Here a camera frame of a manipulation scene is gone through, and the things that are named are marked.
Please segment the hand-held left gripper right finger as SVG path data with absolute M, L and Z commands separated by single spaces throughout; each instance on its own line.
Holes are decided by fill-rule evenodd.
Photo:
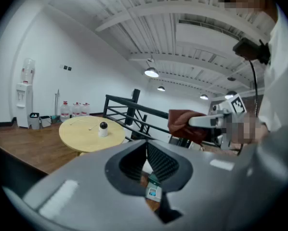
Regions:
M 177 192 L 191 179 L 189 160 L 155 142 L 147 142 L 147 160 L 164 192 Z

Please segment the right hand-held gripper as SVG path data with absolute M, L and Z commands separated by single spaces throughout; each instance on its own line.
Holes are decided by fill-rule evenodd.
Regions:
M 212 108 L 211 115 L 192 117 L 188 125 L 197 128 L 211 128 L 211 142 L 222 150 L 230 150 L 230 137 L 226 134 L 227 123 L 238 122 L 247 110 L 238 93 L 226 95 L 225 101 Z

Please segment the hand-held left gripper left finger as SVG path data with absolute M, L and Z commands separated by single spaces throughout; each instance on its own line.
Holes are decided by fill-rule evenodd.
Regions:
M 105 176 L 120 193 L 130 196 L 145 196 L 141 185 L 142 169 L 146 162 L 146 142 L 127 145 L 113 155 L 105 164 Z

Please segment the person's right hand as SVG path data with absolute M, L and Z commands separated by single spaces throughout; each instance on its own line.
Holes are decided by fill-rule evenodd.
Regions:
M 266 125 L 258 118 L 246 113 L 238 122 L 227 123 L 226 134 L 237 144 L 258 143 L 269 133 Z

